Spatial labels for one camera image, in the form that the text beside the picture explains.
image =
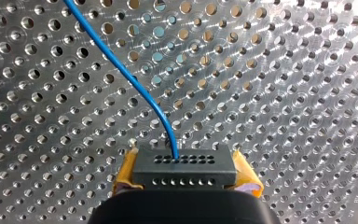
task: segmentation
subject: blue wire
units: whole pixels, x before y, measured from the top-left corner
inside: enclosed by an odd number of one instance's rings
[[[132,84],[132,86],[145,98],[145,100],[152,106],[152,108],[156,111],[158,117],[161,119],[162,124],[164,125],[165,130],[167,131],[168,136],[170,137],[171,142],[171,151],[172,156],[175,159],[179,158],[178,148],[176,145],[175,133],[173,132],[172,126],[168,121],[167,117],[165,117],[164,112],[159,108],[156,101],[153,97],[147,92],[147,90],[142,86],[138,80],[131,74],[131,72],[121,63],[121,61],[116,57],[115,54],[108,48],[98,34],[92,29],[89,22],[86,18],[83,17],[77,6],[75,5],[73,0],[63,0],[63,2],[69,7],[72,11],[80,25],[84,30],[89,34],[89,37],[94,41],[94,43],[98,46],[98,48],[106,55],[107,59],[120,71],[120,73]]]

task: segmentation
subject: silver metal surface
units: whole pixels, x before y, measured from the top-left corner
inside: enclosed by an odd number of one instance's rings
[[[358,222],[358,1],[76,0],[183,147],[241,149],[282,223]],[[0,223],[86,223],[162,125],[60,0],[0,0]]]

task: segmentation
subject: black device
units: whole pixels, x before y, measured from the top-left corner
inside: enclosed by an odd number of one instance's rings
[[[89,224],[279,224],[275,213],[236,184],[227,146],[218,150],[140,148],[126,189],[102,203]]]
[[[89,224],[279,224],[254,196],[224,189],[133,190],[102,203]]]

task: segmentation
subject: perforated metal sheet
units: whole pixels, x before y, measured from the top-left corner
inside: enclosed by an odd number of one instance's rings
[[[240,148],[282,223],[358,220],[358,1],[77,2],[184,147]],[[0,223],[85,223],[163,132],[62,1],[0,0]]]

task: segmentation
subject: blue cable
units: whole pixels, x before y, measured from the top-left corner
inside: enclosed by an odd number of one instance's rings
[[[79,9],[75,5],[74,1],[73,0],[63,0],[63,2],[69,7],[69,9],[72,11],[74,16],[76,17],[77,21],[80,23],[80,25],[83,27],[83,29],[86,30],[87,34],[89,34],[89,37],[91,37],[91,39],[98,46],[98,48],[103,52],[103,54],[106,55],[107,59],[109,59],[109,61],[118,69],[118,71],[120,71],[120,73],[132,84],[132,86],[139,93],[141,93],[141,95],[145,98],[145,100],[156,111],[158,117],[161,119],[161,122],[164,125],[165,130],[167,131],[168,136],[170,137],[172,156],[175,159],[178,159],[179,153],[178,153],[178,148],[176,145],[175,133],[173,132],[170,122],[168,121],[167,117],[165,117],[164,112],[161,110],[161,108],[159,108],[156,101],[147,92],[147,90],[142,86],[142,84],[139,83],[138,80],[135,79],[135,77],[124,66],[124,64],[121,63],[121,61],[116,57],[116,55],[113,54],[112,50],[110,50],[110,48],[108,48],[104,44],[104,42],[101,40],[101,38],[98,36],[98,34],[94,31],[94,29],[92,29],[91,25],[86,20],[86,18],[84,18],[84,16],[81,14]]]

